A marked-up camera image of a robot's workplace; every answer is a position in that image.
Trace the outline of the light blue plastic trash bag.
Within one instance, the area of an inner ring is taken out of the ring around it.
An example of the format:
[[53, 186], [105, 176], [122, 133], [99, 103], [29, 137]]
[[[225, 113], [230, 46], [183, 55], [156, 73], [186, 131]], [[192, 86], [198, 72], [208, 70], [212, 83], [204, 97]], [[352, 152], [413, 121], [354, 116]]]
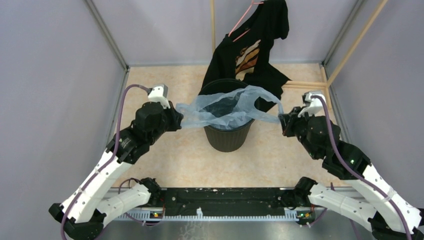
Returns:
[[183, 115], [183, 129], [214, 127], [218, 130], [235, 130], [251, 120], [278, 124], [277, 115], [255, 106], [260, 99], [276, 104], [278, 113], [284, 113], [283, 105], [275, 95], [252, 85], [228, 93], [198, 95], [190, 104], [177, 103], [175, 109]]

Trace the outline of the black ribbed trash bin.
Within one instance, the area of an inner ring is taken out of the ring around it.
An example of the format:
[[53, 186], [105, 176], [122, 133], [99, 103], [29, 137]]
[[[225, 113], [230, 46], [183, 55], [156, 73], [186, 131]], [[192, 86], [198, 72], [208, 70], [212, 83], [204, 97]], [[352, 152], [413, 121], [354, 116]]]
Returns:
[[[237, 89], [245, 88], [247, 86], [248, 84], [243, 81], [231, 78], [223, 78], [214, 80], [203, 86], [198, 95], [201, 96], [217, 93], [229, 93]], [[254, 120], [251, 119], [246, 124], [235, 129], [219, 129], [211, 125], [205, 126], [203, 129], [209, 144], [215, 150], [223, 153], [230, 153], [238, 150], [245, 143], [253, 123]]]

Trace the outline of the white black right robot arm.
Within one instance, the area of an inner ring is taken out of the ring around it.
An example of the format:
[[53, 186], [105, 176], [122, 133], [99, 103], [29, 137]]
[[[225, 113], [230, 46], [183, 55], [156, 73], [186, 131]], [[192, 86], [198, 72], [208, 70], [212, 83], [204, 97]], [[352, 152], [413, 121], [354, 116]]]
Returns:
[[293, 192], [297, 205], [312, 204], [334, 211], [361, 225], [377, 240], [423, 239], [423, 209], [403, 199], [360, 148], [340, 140], [340, 127], [328, 116], [316, 116], [295, 107], [278, 119], [285, 137], [295, 137], [312, 159], [322, 160], [328, 173], [363, 197], [356, 200], [303, 177]]

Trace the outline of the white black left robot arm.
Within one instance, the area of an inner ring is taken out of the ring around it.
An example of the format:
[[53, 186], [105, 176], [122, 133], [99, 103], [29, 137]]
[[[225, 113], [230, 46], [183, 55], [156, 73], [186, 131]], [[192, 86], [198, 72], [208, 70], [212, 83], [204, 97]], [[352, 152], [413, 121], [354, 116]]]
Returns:
[[161, 135], [180, 130], [182, 119], [171, 101], [166, 105], [149, 101], [136, 111], [130, 126], [108, 143], [81, 186], [68, 199], [49, 208], [50, 215], [61, 224], [64, 240], [94, 240], [110, 222], [129, 210], [143, 205], [154, 207], [160, 202], [161, 188], [151, 177], [137, 180], [133, 187], [111, 198], [104, 196]]

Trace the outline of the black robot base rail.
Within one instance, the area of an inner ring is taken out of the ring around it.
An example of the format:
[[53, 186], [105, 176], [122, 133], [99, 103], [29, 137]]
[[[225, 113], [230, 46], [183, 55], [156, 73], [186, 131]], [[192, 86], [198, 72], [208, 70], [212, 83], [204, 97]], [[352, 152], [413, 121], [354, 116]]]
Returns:
[[152, 195], [145, 207], [158, 208], [166, 217], [283, 216], [290, 210], [314, 211], [301, 191], [284, 187], [163, 188]]

